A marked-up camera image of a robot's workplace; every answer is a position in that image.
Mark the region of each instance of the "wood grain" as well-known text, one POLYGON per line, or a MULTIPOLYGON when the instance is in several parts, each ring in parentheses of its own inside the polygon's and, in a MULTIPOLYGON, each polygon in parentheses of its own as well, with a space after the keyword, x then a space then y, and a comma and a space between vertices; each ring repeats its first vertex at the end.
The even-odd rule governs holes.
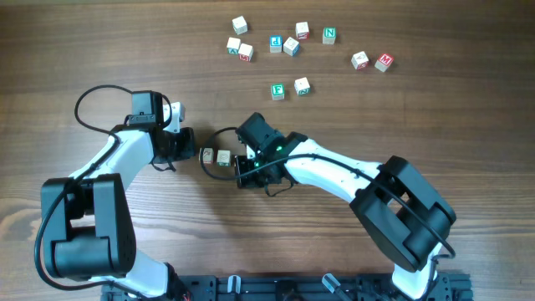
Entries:
MULTIPOLYGON (((79 126, 74 102, 97 84, 153 89, 186 106, 199 141, 262 113, 347 156, 418 166, 456 210, 458 257, 440 268, 470 273, 478 300, 535 295, 535 6, 492 1, 249 1, 0 7, 0 299, 97 300, 65 293, 35 273, 39 191, 104 145, 79 126), (248 64, 226 53, 243 15, 248 64), (270 54, 268 36, 294 36, 300 54, 270 54), (334 46, 321 44, 334 26, 334 46), (382 74, 356 72, 352 54, 387 52, 382 74), (306 76, 313 93, 297 97, 306 76), (282 82, 285 101, 271 101, 282 82)), ((130 97, 99 91, 82 118, 111 128, 130 97)), ((220 147, 243 152, 235 136, 220 147)), ((314 187, 280 197, 213 181, 197 160, 177 173, 146 167, 127 191, 138 245, 180 274, 350 275, 392 265, 347 204, 314 187)), ((229 173, 228 169, 215 171, 229 173)))

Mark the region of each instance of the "black base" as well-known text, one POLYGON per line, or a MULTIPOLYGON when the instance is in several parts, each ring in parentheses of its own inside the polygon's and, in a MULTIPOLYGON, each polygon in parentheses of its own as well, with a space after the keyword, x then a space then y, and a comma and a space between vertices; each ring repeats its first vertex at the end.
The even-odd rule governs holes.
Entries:
MULTIPOLYGON (((338 278, 342 290, 354 301, 409 300, 390 284, 392 274, 364 274, 338 278)), ((180 276, 192 294, 191 301, 340 301, 318 277, 242 278, 240 293, 228 293, 228 278, 180 276)), ((101 301, 133 301, 126 293, 102 288, 101 301)), ((163 301, 166 298, 153 298, 163 301)), ((470 275, 438 273, 436 286, 426 301, 472 301, 470 275)))

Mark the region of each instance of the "wood surface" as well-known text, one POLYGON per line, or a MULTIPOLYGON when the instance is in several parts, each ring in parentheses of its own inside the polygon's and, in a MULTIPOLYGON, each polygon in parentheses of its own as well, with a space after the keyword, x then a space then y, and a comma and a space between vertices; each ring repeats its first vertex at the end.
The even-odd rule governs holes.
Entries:
MULTIPOLYGON (((65 293, 35 272, 41 185, 79 169, 106 137, 78 125, 75 100, 97 84, 152 89, 186 107, 203 142, 262 113, 364 161, 406 158, 456 211, 440 269, 469 273, 477 300, 535 299, 535 5, 529 1, 249 1, 0 8, 0 299, 98 300, 65 293), (243 15, 251 63, 226 52, 243 15), (295 36, 299 54, 270 54, 295 36), (324 27, 336 27, 333 46, 324 27), (371 65, 355 71, 364 50, 371 65), (381 53, 395 57, 381 73, 381 53), (312 94, 298 97, 306 76, 312 94), (286 100, 272 101, 270 84, 286 100)), ((112 128, 130 96, 98 91, 81 118, 112 128)), ((243 153, 232 134, 218 145, 243 153)), ((138 246, 179 274, 337 275, 391 272, 347 203, 298 186, 276 198, 203 174, 147 166, 126 192, 138 246)), ((214 168, 231 174, 232 168, 214 168)))

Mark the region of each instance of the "wooden tabletop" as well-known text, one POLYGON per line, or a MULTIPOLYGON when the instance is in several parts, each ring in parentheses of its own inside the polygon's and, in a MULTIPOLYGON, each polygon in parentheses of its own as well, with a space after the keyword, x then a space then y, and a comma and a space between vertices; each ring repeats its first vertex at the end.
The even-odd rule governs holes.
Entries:
MULTIPOLYGON (((35 272, 40 187, 89 161, 106 137, 78 125, 75 100, 98 84, 152 89, 186 107, 197 143, 253 112, 346 156, 417 166, 456 211, 448 241, 477 300, 535 295, 535 6, 473 1, 249 1, 0 8, 0 299, 97 300, 35 272), (239 36, 251 63, 227 54, 239 36), (311 38, 296 57, 270 54, 269 35, 311 38), (335 45, 322 44, 336 27, 335 45), (354 70, 365 51, 371 64, 354 70), (373 64, 395 57, 385 73, 373 64), (298 97, 295 79, 312 93, 298 97), (284 101, 270 85, 283 83, 284 101)), ((81 118, 111 129, 130 96, 95 92, 81 118)), ((218 147, 244 153, 233 134, 218 147)), ((177 172, 147 166, 126 192, 138 247, 181 275, 387 273, 393 264, 344 201, 310 186, 269 198, 206 176, 197 158, 177 172)), ((214 168, 232 174, 232 168, 214 168)))

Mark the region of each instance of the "toy block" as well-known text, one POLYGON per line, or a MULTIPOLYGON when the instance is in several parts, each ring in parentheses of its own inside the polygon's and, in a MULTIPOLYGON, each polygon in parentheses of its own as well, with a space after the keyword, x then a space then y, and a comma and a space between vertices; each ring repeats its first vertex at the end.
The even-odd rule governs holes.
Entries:
POLYGON ((283 51, 283 36, 274 35, 269 37, 269 52, 272 54, 283 51))
POLYGON ((336 40, 336 28, 324 28, 324 44, 332 45, 336 40))
POLYGON ((227 43, 228 54, 237 55, 237 52, 240 49, 241 44, 242 44, 242 41, 239 38, 228 38, 228 43, 227 43))
POLYGON ((284 43, 283 50, 290 56, 294 56, 299 50, 299 42, 290 37, 284 43))
POLYGON ((219 166, 230 166, 231 152, 229 150, 219 150, 217 152, 217 164, 219 166))
POLYGON ((310 35, 308 30, 308 22, 301 22, 295 24, 295 35, 298 39, 306 39, 310 35))
POLYGON ((201 158, 204 164, 212 164, 214 162, 214 150, 207 147, 206 149, 204 149, 202 155, 199 152, 199 160, 201 158))
POLYGON ((251 58, 252 58, 252 46, 251 45, 247 45, 243 43, 240 46, 240 50, 238 50, 237 53, 238 53, 238 57, 240 58, 240 60, 251 62, 251 58))
POLYGON ((310 93, 310 84, 308 84, 307 78, 296 79, 293 87, 299 96, 310 93))
POLYGON ((394 57, 390 54, 381 54, 377 62, 375 62, 375 67, 381 71, 385 72, 394 62, 394 57))
POLYGON ((368 57, 364 53, 364 51, 361 51, 357 54, 353 54, 353 58, 351 58, 351 63, 353 64, 353 67, 357 70, 363 69, 364 67, 368 66, 368 57))
POLYGON ((271 85, 271 98, 273 100, 283 100, 284 99, 284 85, 283 84, 272 84, 271 85))
POLYGON ((233 19, 232 27, 234 28, 236 34, 242 34, 247 32, 247 22, 245 22, 245 18, 243 16, 233 19))

